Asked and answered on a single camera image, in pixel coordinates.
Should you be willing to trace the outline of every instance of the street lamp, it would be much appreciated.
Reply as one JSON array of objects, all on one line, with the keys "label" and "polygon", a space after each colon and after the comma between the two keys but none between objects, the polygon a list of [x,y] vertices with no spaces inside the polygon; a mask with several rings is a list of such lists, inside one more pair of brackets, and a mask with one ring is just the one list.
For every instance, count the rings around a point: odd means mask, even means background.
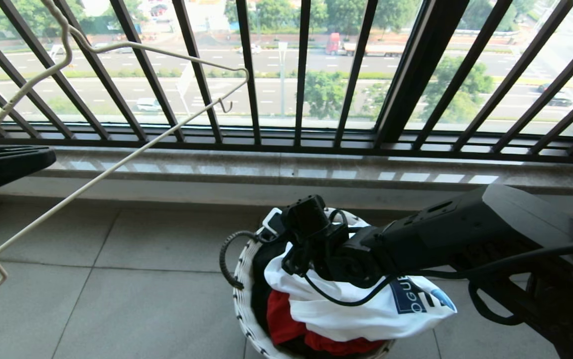
[{"label": "street lamp", "polygon": [[278,56],[280,58],[280,90],[282,91],[282,101],[280,109],[282,110],[282,117],[285,116],[285,59],[287,57],[288,42],[278,42]]}]

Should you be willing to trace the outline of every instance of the white hanger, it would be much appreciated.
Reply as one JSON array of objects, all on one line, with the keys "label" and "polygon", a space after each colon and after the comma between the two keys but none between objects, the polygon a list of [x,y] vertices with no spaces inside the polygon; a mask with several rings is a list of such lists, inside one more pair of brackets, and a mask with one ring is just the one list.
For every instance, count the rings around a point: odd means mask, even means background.
[{"label": "white hanger", "polygon": [[[225,109],[225,105],[223,104],[222,100],[224,98],[227,98],[228,96],[230,96],[232,93],[236,92],[237,89],[241,88],[243,85],[245,85],[249,81],[249,72],[248,72],[248,70],[246,70],[246,68],[230,68],[230,67],[223,66],[220,64],[212,63],[211,61],[205,61],[205,60],[199,59],[197,57],[191,57],[191,56],[187,56],[187,55],[176,54],[175,52],[160,50],[159,48],[143,45],[141,43],[136,43],[136,42],[131,42],[131,41],[123,41],[120,43],[115,43],[114,45],[109,45],[109,46],[105,46],[105,47],[101,47],[101,48],[93,48],[89,44],[89,42],[88,42],[87,38],[84,36],[84,34],[82,34],[75,27],[72,27],[67,22],[67,19],[61,13],[61,11],[58,9],[58,7],[56,7],[53,0],[41,0],[41,1],[48,8],[48,10],[52,14],[52,16],[54,16],[56,18],[59,25],[61,25],[61,30],[62,30],[61,41],[63,43],[63,48],[65,49],[65,58],[60,63],[54,64],[50,68],[47,68],[45,71],[34,76],[31,80],[27,81],[18,90],[17,93],[15,93],[15,95],[9,100],[9,102],[0,111],[0,124],[3,121],[3,119],[6,116],[8,116],[9,112],[14,108],[14,106],[16,106],[16,104],[18,104],[18,101],[20,101],[23,98],[23,96],[25,96],[25,94],[31,88],[33,88],[34,85],[38,84],[43,79],[46,79],[47,77],[50,77],[51,75],[55,74],[57,71],[60,71],[62,68],[65,68],[65,66],[67,66],[68,64],[70,64],[70,62],[72,62],[72,48],[70,47],[70,43],[69,43],[69,36],[68,36],[69,34],[72,34],[72,36],[77,38],[82,43],[82,50],[93,52],[95,54],[100,54],[102,52],[116,50],[117,48],[129,46],[129,47],[133,47],[133,48],[140,48],[141,50],[149,50],[152,52],[157,52],[159,54],[170,55],[173,57],[180,57],[181,59],[187,59],[187,60],[194,62],[194,63],[207,64],[209,66],[215,66],[215,67],[222,68],[225,70],[243,71],[245,73],[245,79],[243,80],[243,82],[238,84],[234,89],[225,93],[225,95],[220,96],[217,100],[215,100],[214,102],[211,102],[211,104],[206,105],[204,107],[204,109],[202,109],[202,110],[196,112],[195,114],[189,116],[188,118],[180,121],[179,123],[177,123],[177,125],[173,125],[173,127],[166,130],[165,132],[163,132],[163,134],[161,134],[160,136],[156,137],[155,139],[149,141],[149,143],[143,145],[143,147],[139,148],[138,150],[135,150],[134,152],[130,153],[129,156],[120,160],[117,164],[111,166],[111,168],[108,168],[105,172],[101,173],[100,175],[98,175],[97,177],[92,179],[91,181],[87,182],[84,186],[82,186],[78,190],[74,191],[74,193],[72,193],[69,196],[67,196],[66,198],[64,198],[56,206],[52,207],[47,212],[43,213],[41,216],[39,216],[39,218],[35,219],[32,223],[25,226],[25,228],[23,228],[22,230],[20,230],[16,234],[14,234],[10,239],[8,239],[5,243],[3,243],[0,246],[0,254],[2,253],[2,251],[6,250],[9,246],[11,246],[15,241],[17,241],[19,238],[21,238],[24,234],[27,234],[27,232],[30,232],[30,230],[34,229],[39,224],[41,224],[42,222],[44,222],[45,220],[50,218],[57,211],[59,211],[60,209],[65,207],[68,203],[72,202],[79,195],[81,195],[86,190],[91,188],[94,184],[97,184],[102,179],[107,177],[109,174],[111,174],[112,172],[114,172],[115,170],[120,168],[120,166],[131,161],[132,159],[134,159],[134,157],[140,155],[142,152],[144,152],[148,148],[152,147],[153,145],[156,145],[156,143],[161,141],[161,139],[164,139],[166,136],[169,136],[170,134],[175,132],[175,130],[180,129],[180,127],[182,127],[182,125],[185,125],[186,123],[193,120],[194,118],[197,118],[203,112],[211,109],[216,104],[220,104],[222,107],[222,111],[225,113],[231,111],[233,103],[229,102],[229,109]],[[0,286],[1,286],[1,284],[8,278],[8,273],[5,270],[5,268],[3,268],[1,266],[1,263],[0,263],[0,274],[1,274],[1,278],[0,278]]]}]

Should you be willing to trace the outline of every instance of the red truck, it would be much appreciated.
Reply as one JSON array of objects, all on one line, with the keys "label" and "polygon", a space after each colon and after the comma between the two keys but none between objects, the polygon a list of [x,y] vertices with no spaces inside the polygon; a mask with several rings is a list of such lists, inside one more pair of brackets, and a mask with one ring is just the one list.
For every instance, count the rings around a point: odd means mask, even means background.
[{"label": "red truck", "polygon": [[[339,33],[333,32],[328,37],[326,54],[327,55],[348,55],[355,54],[355,43],[343,43],[339,39]],[[366,45],[364,55],[384,55],[385,57],[400,56],[404,52],[404,47],[399,45]]]}]

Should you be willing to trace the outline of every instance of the red clothing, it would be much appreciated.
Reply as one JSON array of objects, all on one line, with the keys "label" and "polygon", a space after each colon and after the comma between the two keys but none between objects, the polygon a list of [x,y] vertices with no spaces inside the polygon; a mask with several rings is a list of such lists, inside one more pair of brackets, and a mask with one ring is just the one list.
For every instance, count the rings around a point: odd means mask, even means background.
[{"label": "red clothing", "polygon": [[364,338],[347,342],[335,342],[306,329],[306,324],[291,318],[289,294],[271,291],[267,307],[269,334],[273,344],[279,345],[299,336],[304,336],[304,343],[317,351],[325,351],[336,356],[366,353],[382,346],[384,341],[368,341]]}]

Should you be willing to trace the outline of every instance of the tiled floor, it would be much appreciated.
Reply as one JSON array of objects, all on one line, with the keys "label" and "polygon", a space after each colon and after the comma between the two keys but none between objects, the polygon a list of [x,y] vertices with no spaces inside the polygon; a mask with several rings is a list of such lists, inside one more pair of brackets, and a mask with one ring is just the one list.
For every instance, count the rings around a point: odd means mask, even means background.
[{"label": "tiled floor", "polygon": [[[46,208],[0,204],[0,243]],[[68,207],[2,255],[0,359],[260,359],[217,264],[223,239],[259,220],[244,210]],[[232,268],[242,245],[232,245]],[[391,359],[556,357],[529,327],[483,319],[465,282],[436,283],[459,314],[399,340]]]}]

